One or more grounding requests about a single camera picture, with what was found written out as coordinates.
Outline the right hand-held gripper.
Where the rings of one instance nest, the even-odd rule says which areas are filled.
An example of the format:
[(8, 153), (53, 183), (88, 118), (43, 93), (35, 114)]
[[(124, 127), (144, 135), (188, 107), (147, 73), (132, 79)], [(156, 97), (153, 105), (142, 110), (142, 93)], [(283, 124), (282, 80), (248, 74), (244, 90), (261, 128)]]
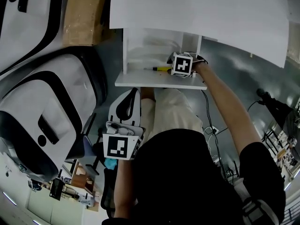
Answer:
[(169, 56), (167, 64), (172, 64), (172, 68), (167, 72), (170, 75), (182, 78), (190, 77), (194, 58), (188, 52), (174, 52)]

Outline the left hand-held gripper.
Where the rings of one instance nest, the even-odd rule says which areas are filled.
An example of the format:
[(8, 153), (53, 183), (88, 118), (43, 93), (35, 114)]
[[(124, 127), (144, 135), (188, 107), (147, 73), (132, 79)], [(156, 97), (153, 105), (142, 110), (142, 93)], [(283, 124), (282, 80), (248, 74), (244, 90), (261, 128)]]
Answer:
[(105, 158), (135, 158), (144, 135), (144, 128), (139, 127), (140, 116), (141, 94), (137, 88), (124, 92), (112, 102), (106, 123), (107, 131), (103, 134)]

